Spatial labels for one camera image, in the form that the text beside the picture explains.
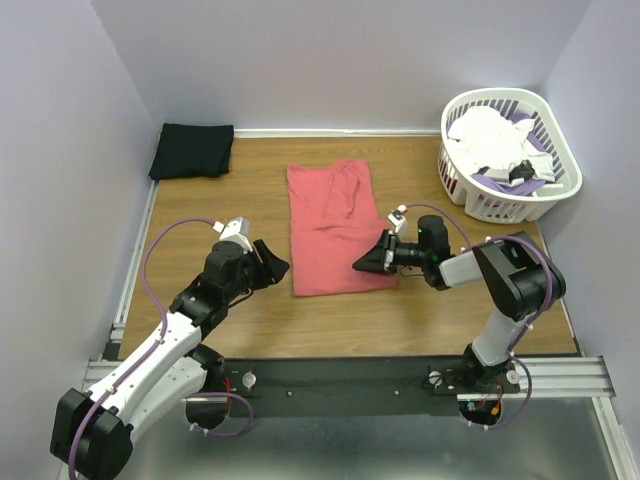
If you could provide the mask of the red t shirt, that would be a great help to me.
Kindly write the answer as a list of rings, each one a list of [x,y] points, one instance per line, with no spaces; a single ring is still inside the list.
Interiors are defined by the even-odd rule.
[[[369,165],[342,159],[324,168],[290,165],[293,294],[314,297],[390,289],[396,275],[353,269],[387,221],[378,215]]]

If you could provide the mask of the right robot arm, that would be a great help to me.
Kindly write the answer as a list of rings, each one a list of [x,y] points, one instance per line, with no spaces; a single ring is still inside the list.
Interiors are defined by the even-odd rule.
[[[452,394],[485,390],[508,372],[516,345],[535,319],[565,295],[563,275],[524,232],[490,239],[455,255],[441,217],[420,217],[414,243],[401,240],[405,216],[394,212],[391,220],[395,227],[383,230],[352,268],[380,275],[417,268],[439,291],[482,280],[494,311],[461,359],[429,373],[428,383],[434,391]]]

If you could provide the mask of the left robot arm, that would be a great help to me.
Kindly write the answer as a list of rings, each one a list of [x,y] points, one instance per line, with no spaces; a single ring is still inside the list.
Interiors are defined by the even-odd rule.
[[[202,341],[229,310],[258,290],[279,283],[290,265],[266,244],[212,246],[202,272],[179,294],[147,339],[88,390],[69,389],[56,405],[50,452],[72,479],[114,479],[135,442],[172,406],[214,393],[220,357]]]

